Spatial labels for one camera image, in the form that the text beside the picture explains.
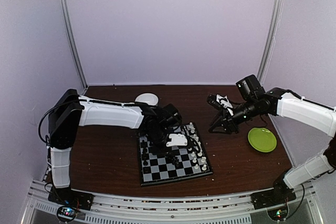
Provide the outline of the black pawn piece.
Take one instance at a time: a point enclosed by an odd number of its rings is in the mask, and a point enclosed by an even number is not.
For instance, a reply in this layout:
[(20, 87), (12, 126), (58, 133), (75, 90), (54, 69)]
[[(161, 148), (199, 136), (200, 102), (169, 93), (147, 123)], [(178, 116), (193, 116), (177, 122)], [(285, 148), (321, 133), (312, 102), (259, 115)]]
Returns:
[(146, 159), (147, 159), (147, 153), (146, 153), (145, 151), (142, 153), (142, 159), (143, 159), (143, 160), (146, 160)]

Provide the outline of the black white chessboard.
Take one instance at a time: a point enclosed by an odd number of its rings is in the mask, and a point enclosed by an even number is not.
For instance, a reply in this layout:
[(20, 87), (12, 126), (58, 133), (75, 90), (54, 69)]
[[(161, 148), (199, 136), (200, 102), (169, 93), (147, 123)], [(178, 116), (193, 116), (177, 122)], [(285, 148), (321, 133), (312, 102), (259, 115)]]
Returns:
[(184, 124), (185, 130), (173, 127), (173, 133), (186, 133), (191, 148), (173, 146), (165, 155), (157, 152), (145, 136), (138, 137), (138, 160), (141, 186), (153, 186), (213, 174), (213, 169), (195, 123)]

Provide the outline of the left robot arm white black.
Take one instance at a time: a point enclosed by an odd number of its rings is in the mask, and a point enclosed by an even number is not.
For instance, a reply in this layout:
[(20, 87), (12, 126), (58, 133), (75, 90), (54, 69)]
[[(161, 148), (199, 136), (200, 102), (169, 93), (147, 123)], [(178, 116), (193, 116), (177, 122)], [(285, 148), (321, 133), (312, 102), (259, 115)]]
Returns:
[(144, 100), (122, 103), (89, 98), (69, 89), (44, 117), (48, 119), (49, 136), (44, 142), (50, 149), (54, 194), (64, 205), (71, 205), (76, 199), (75, 192), (70, 190), (69, 166), (80, 126), (126, 127), (139, 130), (141, 136), (158, 148), (187, 146), (184, 134), (171, 132), (172, 127), (182, 124), (177, 108), (172, 104), (158, 106), (151, 93)]

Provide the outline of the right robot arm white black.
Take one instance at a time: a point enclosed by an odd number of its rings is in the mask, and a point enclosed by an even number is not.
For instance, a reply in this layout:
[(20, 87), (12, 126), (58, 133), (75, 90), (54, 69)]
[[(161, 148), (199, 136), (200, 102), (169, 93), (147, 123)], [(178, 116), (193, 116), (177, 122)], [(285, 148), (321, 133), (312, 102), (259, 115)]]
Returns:
[(236, 87), (242, 103), (234, 104), (220, 94), (207, 97), (207, 103), (218, 111), (209, 132), (216, 133), (221, 127), (222, 134), (238, 133), (240, 124), (268, 114), (310, 126), (331, 139), (325, 149), (280, 176), (269, 192), (272, 203), (281, 203), (289, 196), (289, 189), (335, 170), (335, 108), (308, 100), (290, 89), (275, 87), (266, 91), (253, 74), (239, 80)]

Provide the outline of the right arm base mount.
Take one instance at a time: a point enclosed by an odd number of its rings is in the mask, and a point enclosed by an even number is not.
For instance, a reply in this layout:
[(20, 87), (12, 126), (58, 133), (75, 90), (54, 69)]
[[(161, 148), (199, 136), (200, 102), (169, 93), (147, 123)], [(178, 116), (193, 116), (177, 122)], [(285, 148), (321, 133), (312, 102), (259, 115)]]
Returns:
[(293, 189), (290, 189), (282, 178), (277, 178), (273, 189), (251, 194), (254, 209), (271, 208), (268, 216), (271, 220), (280, 222), (289, 216), (288, 202), (296, 199)]

